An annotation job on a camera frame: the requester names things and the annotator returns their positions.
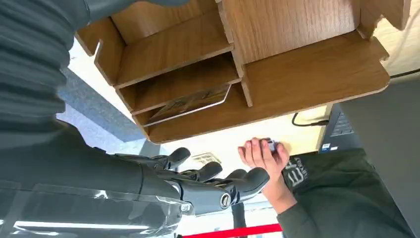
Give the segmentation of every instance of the transparent plastic cover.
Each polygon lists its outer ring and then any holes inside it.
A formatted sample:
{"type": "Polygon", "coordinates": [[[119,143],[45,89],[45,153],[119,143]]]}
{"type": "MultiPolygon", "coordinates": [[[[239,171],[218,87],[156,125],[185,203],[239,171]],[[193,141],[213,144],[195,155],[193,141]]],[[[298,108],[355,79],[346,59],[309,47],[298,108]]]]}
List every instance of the transparent plastic cover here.
{"type": "Polygon", "coordinates": [[[190,216],[171,198],[0,180],[0,237],[167,237],[190,216]]]}

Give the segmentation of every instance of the black cable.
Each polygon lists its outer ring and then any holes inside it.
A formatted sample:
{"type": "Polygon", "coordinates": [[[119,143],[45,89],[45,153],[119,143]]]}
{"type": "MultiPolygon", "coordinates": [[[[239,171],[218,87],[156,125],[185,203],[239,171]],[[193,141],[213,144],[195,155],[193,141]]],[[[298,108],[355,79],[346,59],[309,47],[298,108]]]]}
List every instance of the black cable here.
{"type": "Polygon", "coordinates": [[[305,127],[305,126],[316,126],[316,125],[328,125],[328,123],[329,123],[329,120],[320,120],[318,122],[314,122],[314,123],[310,123],[310,124],[296,124],[295,119],[296,119],[297,116],[298,116],[298,113],[295,113],[295,115],[293,116],[293,119],[292,119],[292,124],[294,126],[305,127]]]}
{"type": "Polygon", "coordinates": [[[405,72],[405,73],[399,73],[399,74],[392,75],[391,76],[391,79],[392,78],[399,78],[399,77],[407,76],[407,75],[418,73],[418,72],[420,72],[420,68],[415,69],[415,70],[411,70],[411,71],[408,71],[408,72],[405,72]]]}

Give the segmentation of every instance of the wooden cubby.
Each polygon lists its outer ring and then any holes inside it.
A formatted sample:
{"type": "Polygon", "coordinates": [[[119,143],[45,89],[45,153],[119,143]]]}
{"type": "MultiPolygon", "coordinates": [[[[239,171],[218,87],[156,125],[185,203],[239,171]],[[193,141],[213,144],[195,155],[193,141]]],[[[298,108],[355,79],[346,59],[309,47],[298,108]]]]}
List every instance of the wooden cubby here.
{"type": "Polygon", "coordinates": [[[138,2],[78,32],[85,50],[155,143],[183,139],[379,92],[387,52],[371,34],[398,29],[410,1],[138,2]],[[143,127],[168,102],[232,84],[226,102],[143,127]]]}
{"type": "Polygon", "coordinates": [[[232,53],[227,52],[124,87],[121,93],[125,98],[135,94],[130,107],[131,113],[136,115],[163,107],[183,96],[240,81],[232,53]]]}

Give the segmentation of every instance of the booklet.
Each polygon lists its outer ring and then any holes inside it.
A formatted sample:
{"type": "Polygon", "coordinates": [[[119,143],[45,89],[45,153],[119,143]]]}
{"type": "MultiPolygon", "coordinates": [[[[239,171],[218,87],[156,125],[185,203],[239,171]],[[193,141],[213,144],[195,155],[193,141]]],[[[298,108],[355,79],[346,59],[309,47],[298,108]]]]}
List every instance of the booklet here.
{"type": "Polygon", "coordinates": [[[226,100],[229,90],[230,85],[223,85],[176,99],[153,115],[144,127],[219,105],[226,100]]]}

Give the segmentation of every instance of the shelf divider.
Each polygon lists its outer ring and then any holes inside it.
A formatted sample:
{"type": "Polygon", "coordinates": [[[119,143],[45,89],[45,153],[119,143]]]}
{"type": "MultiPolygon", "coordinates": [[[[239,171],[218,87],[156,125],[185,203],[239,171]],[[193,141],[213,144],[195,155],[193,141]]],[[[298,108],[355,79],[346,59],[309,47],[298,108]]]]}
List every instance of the shelf divider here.
{"type": "Polygon", "coordinates": [[[137,96],[132,114],[136,115],[184,96],[240,81],[232,54],[224,53],[123,89],[135,88],[137,96]]]}
{"type": "Polygon", "coordinates": [[[115,87],[127,87],[232,49],[216,9],[128,45],[115,87]]]}

